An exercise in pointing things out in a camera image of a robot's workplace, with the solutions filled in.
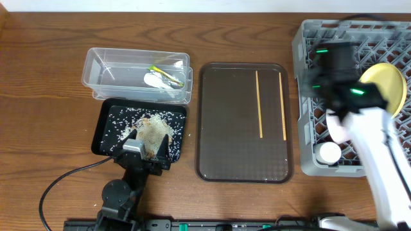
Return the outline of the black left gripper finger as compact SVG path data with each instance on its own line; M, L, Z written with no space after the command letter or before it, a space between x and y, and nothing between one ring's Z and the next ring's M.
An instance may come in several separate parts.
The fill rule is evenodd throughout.
M137 136L137 130L136 130L136 129L130 130L130 132L128 133L128 135L125 135L125 136L124 136L123 141L126 142L126 141L128 141L128 140L135 140L135 139L136 139L136 136Z
M162 141L161 144L159 146L159 149L157 151L156 157L158 159L160 158L166 158L169 159L170 158L170 153L169 153L169 136L168 134L166 134Z

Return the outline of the rice food leftovers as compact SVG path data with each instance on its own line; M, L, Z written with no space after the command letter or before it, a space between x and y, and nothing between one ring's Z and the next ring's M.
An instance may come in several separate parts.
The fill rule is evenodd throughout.
M152 160L167 135L169 156L176 162L181 154L185 120L186 116L180 112L113 106L100 141L100 151L110 155L135 130L136 139L144 142L148 158Z

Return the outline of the pink bowl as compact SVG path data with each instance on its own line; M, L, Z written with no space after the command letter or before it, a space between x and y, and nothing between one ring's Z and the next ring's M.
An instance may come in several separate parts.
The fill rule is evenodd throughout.
M335 115L335 112L327 109L326 110L326 124L328 128L329 135L331 136L333 142L337 144L342 144L350 140L347 130L342 126L339 118Z

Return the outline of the yellow round plate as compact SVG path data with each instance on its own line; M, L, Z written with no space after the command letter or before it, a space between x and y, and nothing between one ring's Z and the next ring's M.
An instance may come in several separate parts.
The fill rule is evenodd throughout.
M394 65L373 65L362 74L360 82L376 84L383 98L388 101L387 111L392 114L392 118L399 114L407 98L407 82Z

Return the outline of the white cup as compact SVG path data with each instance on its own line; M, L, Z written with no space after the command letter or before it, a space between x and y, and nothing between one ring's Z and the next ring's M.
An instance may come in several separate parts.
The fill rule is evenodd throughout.
M315 158L321 164L333 165L342 156L340 146L334 142L323 142L313 147Z

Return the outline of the green snack wrapper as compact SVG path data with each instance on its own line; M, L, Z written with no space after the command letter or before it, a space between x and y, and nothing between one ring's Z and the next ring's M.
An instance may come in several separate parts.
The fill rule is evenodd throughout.
M148 68L148 70L161 74L171 84L177 85L179 87L185 86L185 83L183 81L178 80L177 78L173 77L172 75L168 74L167 72L163 71L162 69L154 65L151 65Z

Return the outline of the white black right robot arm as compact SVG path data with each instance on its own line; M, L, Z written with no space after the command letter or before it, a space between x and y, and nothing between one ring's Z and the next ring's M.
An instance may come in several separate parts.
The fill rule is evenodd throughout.
M410 230L410 166L376 84L360 82L351 70L321 67L306 73L305 84L346 129L370 185L380 230Z

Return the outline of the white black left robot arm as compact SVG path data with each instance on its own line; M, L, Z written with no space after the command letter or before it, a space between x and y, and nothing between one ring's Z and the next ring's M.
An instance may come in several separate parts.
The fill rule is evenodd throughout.
M112 180L102 190L103 205L98 213L94 229L96 231L140 231L146 230L141 216L136 214L137 207L149 175L162 175L169 170L169 137L165 135L155 160L148 160L143 141L136 139L133 130L113 149L112 158L125 173L121 179Z

